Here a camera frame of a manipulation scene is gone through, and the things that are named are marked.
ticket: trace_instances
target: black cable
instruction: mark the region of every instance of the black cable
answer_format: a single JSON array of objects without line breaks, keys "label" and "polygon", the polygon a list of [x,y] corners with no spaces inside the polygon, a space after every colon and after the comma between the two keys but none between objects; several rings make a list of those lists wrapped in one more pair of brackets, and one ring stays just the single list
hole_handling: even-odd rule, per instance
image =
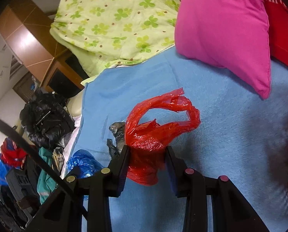
[{"label": "black cable", "polygon": [[71,200],[78,205],[82,215],[87,220],[88,212],[81,204],[78,197],[73,193],[71,188],[69,188],[67,183],[63,181],[63,179],[61,179],[58,174],[56,174],[54,170],[52,170],[51,167],[39,156],[37,151],[35,151],[12,127],[4,123],[2,120],[0,120],[0,132],[4,133],[30,155],[34,162],[37,163],[63,189],[63,191],[70,196]]}]

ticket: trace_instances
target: pink pillow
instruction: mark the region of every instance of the pink pillow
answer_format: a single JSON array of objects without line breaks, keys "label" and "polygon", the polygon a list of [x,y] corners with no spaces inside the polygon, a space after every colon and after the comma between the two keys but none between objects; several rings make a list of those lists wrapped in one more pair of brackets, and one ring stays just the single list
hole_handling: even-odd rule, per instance
[{"label": "pink pillow", "polygon": [[270,93],[269,22],[263,0],[182,0],[178,53],[228,68],[266,99]]}]

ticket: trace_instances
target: blue blanket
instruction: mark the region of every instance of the blue blanket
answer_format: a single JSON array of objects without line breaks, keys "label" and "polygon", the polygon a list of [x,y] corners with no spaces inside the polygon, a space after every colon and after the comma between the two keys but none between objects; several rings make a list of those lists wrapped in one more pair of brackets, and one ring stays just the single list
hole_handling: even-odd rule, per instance
[{"label": "blue blanket", "polygon": [[[73,152],[88,150],[102,165],[106,139],[139,102],[183,87],[202,123],[171,143],[177,157],[205,176],[227,175],[271,232],[288,228],[288,69],[272,61],[272,90],[265,101],[227,69],[178,55],[175,47],[143,64],[106,69],[86,85],[82,121]],[[185,113],[153,109],[141,119],[159,124],[186,120]],[[165,171],[155,186],[129,179],[120,198],[110,198],[113,232],[182,230],[185,199],[171,191]],[[209,232],[213,231],[209,213]]]}]

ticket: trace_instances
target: green clover-patterned blanket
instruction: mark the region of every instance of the green clover-patterned blanket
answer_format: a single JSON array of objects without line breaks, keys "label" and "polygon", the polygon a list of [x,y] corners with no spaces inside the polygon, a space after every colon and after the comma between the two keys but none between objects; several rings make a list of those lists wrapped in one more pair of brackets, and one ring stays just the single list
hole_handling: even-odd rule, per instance
[{"label": "green clover-patterned blanket", "polygon": [[50,33],[97,77],[141,63],[174,44],[180,0],[61,0]]}]

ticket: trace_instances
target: pink round pin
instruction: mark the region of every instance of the pink round pin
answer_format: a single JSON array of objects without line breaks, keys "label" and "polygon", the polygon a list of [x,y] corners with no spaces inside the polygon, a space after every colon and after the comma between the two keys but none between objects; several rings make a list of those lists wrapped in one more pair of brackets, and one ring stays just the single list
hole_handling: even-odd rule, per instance
[{"label": "pink round pin", "polygon": [[227,182],[229,180],[228,176],[226,175],[221,175],[220,176],[221,181]]},{"label": "pink round pin", "polygon": [[187,174],[193,174],[195,171],[192,168],[186,168],[185,173]]}]

